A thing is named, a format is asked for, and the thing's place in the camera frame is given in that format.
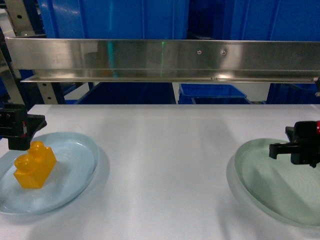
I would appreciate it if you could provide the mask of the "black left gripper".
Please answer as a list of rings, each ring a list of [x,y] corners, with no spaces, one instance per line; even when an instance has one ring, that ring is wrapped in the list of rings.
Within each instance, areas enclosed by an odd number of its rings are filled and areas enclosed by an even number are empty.
[[[10,150],[28,150],[30,135],[35,135],[46,126],[44,115],[28,114],[23,104],[6,103],[0,109],[0,136],[8,139]]]

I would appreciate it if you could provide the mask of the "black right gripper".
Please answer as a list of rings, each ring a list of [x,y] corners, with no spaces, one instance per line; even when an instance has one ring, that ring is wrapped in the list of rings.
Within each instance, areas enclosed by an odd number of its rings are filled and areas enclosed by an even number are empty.
[[[286,126],[285,133],[290,143],[270,144],[269,157],[277,159],[278,155],[291,154],[292,164],[315,168],[320,163],[320,121],[298,121],[294,126]]]

